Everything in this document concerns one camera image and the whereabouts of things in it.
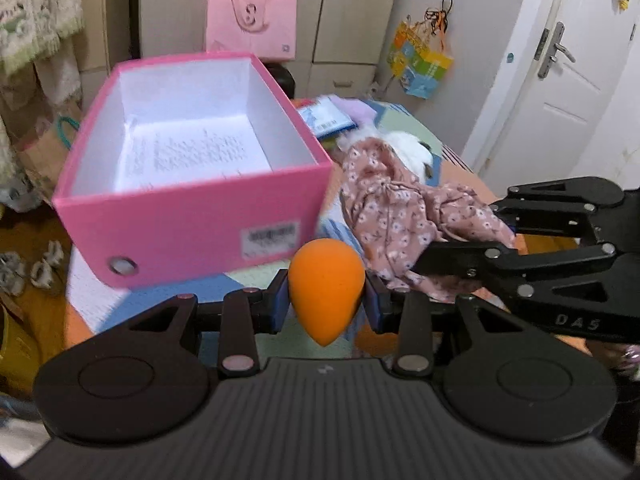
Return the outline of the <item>pink floral cloth pouch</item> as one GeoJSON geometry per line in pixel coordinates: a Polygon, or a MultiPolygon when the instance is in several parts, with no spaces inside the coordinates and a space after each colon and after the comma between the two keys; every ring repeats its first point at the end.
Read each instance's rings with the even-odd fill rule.
{"type": "Polygon", "coordinates": [[[454,275],[414,272],[434,242],[494,242],[514,246],[515,235],[472,188],[428,186],[410,171],[387,142],[365,138],[344,156],[343,216],[364,252],[367,268],[390,289],[415,289],[453,302],[480,289],[454,275]]]}

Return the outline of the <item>orange makeup sponge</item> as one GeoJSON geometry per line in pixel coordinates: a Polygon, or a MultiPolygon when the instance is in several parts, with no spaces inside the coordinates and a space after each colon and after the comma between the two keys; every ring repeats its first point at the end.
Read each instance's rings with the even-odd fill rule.
{"type": "Polygon", "coordinates": [[[308,336],[326,347],[352,322],[366,280],[354,248],[333,238],[305,244],[288,267],[288,293],[308,336]]]}

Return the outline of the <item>white panda plush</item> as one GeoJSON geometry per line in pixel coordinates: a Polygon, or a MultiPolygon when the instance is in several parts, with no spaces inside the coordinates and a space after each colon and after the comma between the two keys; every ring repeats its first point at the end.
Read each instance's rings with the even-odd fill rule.
{"type": "Polygon", "coordinates": [[[332,158],[342,162],[348,149],[367,138],[385,141],[395,151],[402,163],[411,170],[421,183],[427,184],[434,174],[434,157],[428,145],[405,131],[381,131],[375,125],[364,125],[340,133],[335,140],[332,158]]]}

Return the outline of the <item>pink storage box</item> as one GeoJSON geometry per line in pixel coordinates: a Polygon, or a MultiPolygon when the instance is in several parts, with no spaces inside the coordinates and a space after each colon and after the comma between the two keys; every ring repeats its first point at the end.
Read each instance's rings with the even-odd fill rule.
{"type": "Polygon", "coordinates": [[[133,289],[292,256],[332,167],[256,56],[144,58],[105,81],[53,203],[93,274],[133,289]]]}

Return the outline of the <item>purple plush toy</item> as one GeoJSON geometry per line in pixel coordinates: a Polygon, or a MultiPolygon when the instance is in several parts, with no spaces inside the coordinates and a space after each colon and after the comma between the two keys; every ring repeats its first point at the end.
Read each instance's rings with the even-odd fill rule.
{"type": "Polygon", "coordinates": [[[330,96],[331,102],[358,127],[373,125],[375,122],[376,110],[360,99],[344,99],[340,96],[330,96]]]}

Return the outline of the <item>paper sheet in box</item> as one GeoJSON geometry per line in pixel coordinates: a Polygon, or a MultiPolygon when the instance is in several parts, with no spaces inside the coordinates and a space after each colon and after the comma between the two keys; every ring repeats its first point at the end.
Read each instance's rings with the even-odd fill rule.
{"type": "Polygon", "coordinates": [[[270,170],[254,128],[244,115],[133,122],[122,147],[114,190],[152,190],[270,170]]]}

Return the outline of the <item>colourful gift bag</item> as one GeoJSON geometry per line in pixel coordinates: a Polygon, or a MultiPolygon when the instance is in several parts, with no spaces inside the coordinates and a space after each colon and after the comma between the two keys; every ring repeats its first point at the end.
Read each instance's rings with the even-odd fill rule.
{"type": "Polygon", "coordinates": [[[445,9],[427,9],[421,21],[407,15],[398,24],[387,64],[407,96],[429,99],[450,69],[454,58],[447,44],[447,28],[445,9]]]}

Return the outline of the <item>white door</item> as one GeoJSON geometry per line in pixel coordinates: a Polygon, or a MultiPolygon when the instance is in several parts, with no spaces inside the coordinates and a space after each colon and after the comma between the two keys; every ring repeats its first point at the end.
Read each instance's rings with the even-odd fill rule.
{"type": "Polygon", "coordinates": [[[566,178],[585,151],[612,98],[630,48],[639,0],[560,0],[532,76],[480,174],[498,196],[518,184],[566,178]],[[555,24],[563,22],[564,55],[547,78],[537,73],[555,24]]]}

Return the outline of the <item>black suitcase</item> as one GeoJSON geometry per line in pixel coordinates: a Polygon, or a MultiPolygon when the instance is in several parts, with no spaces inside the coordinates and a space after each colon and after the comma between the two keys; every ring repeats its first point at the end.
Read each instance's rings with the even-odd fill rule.
{"type": "Polygon", "coordinates": [[[285,95],[290,99],[295,98],[296,82],[291,72],[280,63],[266,63],[265,68],[268,70],[278,86],[285,95]]]}

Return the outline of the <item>beige wardrobe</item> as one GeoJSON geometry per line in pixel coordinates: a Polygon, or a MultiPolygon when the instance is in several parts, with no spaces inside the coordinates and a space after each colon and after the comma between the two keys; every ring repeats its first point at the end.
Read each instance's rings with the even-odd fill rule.
{"type": "Polygon", "coordinates": [[[300,98],[354,98],[373,82],[394,0],[130,0],[134,56],[253,51],[300,98]]]}

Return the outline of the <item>pink tote bag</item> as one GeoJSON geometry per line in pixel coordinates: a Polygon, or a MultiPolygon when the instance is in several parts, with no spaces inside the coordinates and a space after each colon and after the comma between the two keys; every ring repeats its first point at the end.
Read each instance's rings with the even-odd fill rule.
{"type": "Polygon", "coordinates": [[[297,0],[207,0],[205,51],[293,61],[296,21],[297,0]]]}

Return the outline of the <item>cream knitted cardigan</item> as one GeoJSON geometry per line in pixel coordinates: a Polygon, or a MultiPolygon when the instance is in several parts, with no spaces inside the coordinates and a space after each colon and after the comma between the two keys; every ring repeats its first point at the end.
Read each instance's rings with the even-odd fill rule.
{"type": "Polygon", "coordinates": [[[84,26],[81,0],[1,0],[2,74],[54,55],[84,26]]]}

